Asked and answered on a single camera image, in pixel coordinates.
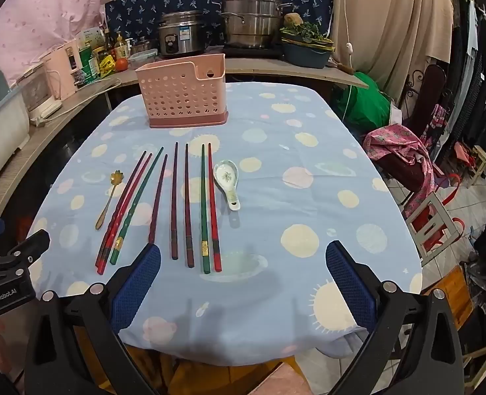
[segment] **polka dot tablecloth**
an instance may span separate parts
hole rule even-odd
[[[104,227],[94,229],[110,194],[109,175],[125,181],[144,150],[168,153],[157,221],[160,272],[121,339],[218,365],[261,363],[318,348],[350,353],[361,328],[349,312],[325,264],[329,242],[339,239],[352,257],[380,280],[403,290],[421,288],[420,260],[397,205],[374,166],[324,100],[292,85],[226,85],[228,121],[222,126],[150,129],[141,96],[120,104],[89,136],[64,168],[36,217],[49,250],[34,263],[37,295],[84,292],[129,265],[147,241],[162,159],[129,227],[117,266],[96,273]],[[170,257],[173,150],[179,142],[179,260]],[[184,250],[184,145],[189,144],[189,188],[196,266]],[[228,210],[216,188],[223,271],[201,269],[201,145],[213,161],[239,167],[241,209]],[[125,184],[115,190],[118,198]]]

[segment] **chopstick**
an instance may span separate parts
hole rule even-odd
[[[102,251],[102,256],[101,256],[101,259],[100,259],[100,262],[99,262],[99,265],[98,265],[98,269],[97,269],[97,272],[99,273],[99,275],[104,274],[104,270],[105,270],[106,264],[107,264],[107,259],[109,258],[109,252],[111,251],[111,247],[113,246],[113,242],[115,241],[116,232],[118,231],[118,226],[120,226],[120,222],[122,221],[122,217],[124,216],[124,214],[126,213],[126,209],[128,208],[129,201],[131,200],[131,197],[133,196],[133,193],[134,193],[135,189],[137,188],[137,184],[142,177],[144,169],[146,169],[148,162],[151,160],[151,156],[152,156],[152,154],[150,153],[150,155],[147,157],[146,161],[142,165],[141,170],[138,172],[138,174],[137,174],[137,176],[136,176],[136,178],[133,182],[133,185],[131,186],[131,188],[128,191],[128,195],[126,196],[124,202],[122,203],[122,206],[120,208],[120,211],[118,212],[117,218],[116,218],[115,222],[113,223],[113,227],[111,229],[111,232],[109,233],[109,237],[106,239],[104,250]]]
[[[189,216],[189,184],[188,184],[188,144],[184,152],[184,230],[186,234],[186,261],[189,268],[195,266],[193,260],[192,222]]]
[[[172,259],[179,258],[177,248],[177,153],[179,144],[175,143],[175,156],[173,157],[173,180],[172,180],[172,213],[170,222],[170,240],[172,249]]]
[[[144,153],[142,153],[141,158],[138,160],[138,162],[135,166],[135,169],[133,169],[133,172],[131,172],[131,175],[128,179],[128,183],[126,184],[126,187],[124,188],[124,190],[122,191],[122,194],[120,195],[120,198],[118,199],[118,202],[117,202],[116,207],[115,207],[115,211],[113,212],[111,220],[110,220],[110,222],[107,226],[106,233],[104,234],[104,237],[102,238],[102,244],[100,245],[99,254],[96,257],[95,266],[97,266],[97,267],[99,266],[100,260],[102,258],[102,252],[104,251],[104,247],[106,245],[107,238],[109,237],[109,235],[111,233],[111,229],[113,228],[113,225],[115,223],[115,219],[118,216],[118,212],[120,211],[120,208],[122,207],[124,199],[126,198],[126,195],[128,194],[129,187],[131,186],[133,179],[135,179],[135,174],[137,173],[138,168],[141,165],[142,159],[144,158],[145,155],[146,155],[146,151],[144,151]]]
[[[221,271],[221,252],[219,251],[219,234],[217,232],[217,214],[215,213],[215,190],[213,186],[212,144],[208,143],[208,181],[210,185],[210,223],[212,224],[213,268]]]
[[[160,157],[160,154],[162,154],[163,149],[164,147],[161,147],[157,155],[155,156],[155,160],[151,164],[150,169],[148,169],[146,176],[144,177],[144,180],[142,181],[141,186],[138,188],[138,192],[135,195],[135,198],[133,199],[131,206],[129,207],[128,215],[124,220],[124,224],[122,225],[120,233],[118,233],[118,237],[116,238],[116,242],[115,242],[115,247],[113,248],[113,253],[111,254],[111,258],[109,260],[109,262],[113,265],[116,264],[118,255],[120,254],[120,250],[122,249],[122,244],[124,243],[124,239],[126,237],[126,233],[128,232],[128,228],[131,223],[131,219],[133,218],[133,214],[135,213],[135,209],[137,208],[138,201],[141,199],[142,192],[144,192],[144,189],[146,188],[147,181],[150,178],[151,172],[153,172],[153,169],[155,168],[155,165],[157,164],[158,158]]]
[[[207,187],[204,174],[204,144],[201,150],[201,250],[203,270],[210,273],[210,255],[208,253],[208,222],[207,222]]]
[[[162,181],[164,179],[164,170],[166,169],[166,161],[168,160],[168,155],[164,156],[164,162],[162,163],[162,169],[160,170],[160,177],[158,178],[157,192],[155,193],[155,203],[153,204],[153,212],[151,214],[151,224],[150,233],[147,237],[147,242],[150,244],[155,244],[155,229],[157,228],[157,216],[158,216],[158,205],[160,203],[160,191],[162,190]]]

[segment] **leafy vegetable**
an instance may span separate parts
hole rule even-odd
[[[316,39],[316,40],[327,41],[325,37],[320,33],[318,25],[316,25],[315,23],[304,22],[301,23],[300,25],[291,24],[285,28],[282,28],[281,31],[284,33],[300,36],[304,40]]]

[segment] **spoon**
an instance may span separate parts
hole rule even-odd
[[[213,177],[217,185],[223,190],[232,211],[241,209],[236,186],[238,184],[238,167],[232,161],[220,161],[213,169]]]
[[[124,174],[120,171],[115,171],[113,172],[113,174],[111,174],[111,185],[113,186],[113,189],[111,190],[111,194],[109,195],[109,199],[107,200],[104,211],[102,211],[100,217],[96,222],[95,229],[100,230],[100,227],[102,227],[102,224],[104,224],[104,219],[106,217],[107,209],[109,208],[109,204],[111,203],[111,198],[113,197],[115,188],[117,187],[117,185],[119,185],[122,182],[123,179],[124,179]]]

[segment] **screw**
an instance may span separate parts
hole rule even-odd
[[[54,292],[45,291],[42,295],[42,300],[43,301],[51,301],[53,297],[54,297]]]
[[[440,290],[439,288],[433,290],[433,295],[437,297],[439,300],[442,300],[445,297],[444,291]]]
[[[91,288],[89,288],[89,292],[94,295],[100,294],[102,291],[104,291],[104,285],[100,283],[91,285]]]
[[[393,282],[391,282],[391,281],[384,282],[383,285],[382,285],[382,287],[387,292],[395,292],[395,291],[397,291],[397,286]]]

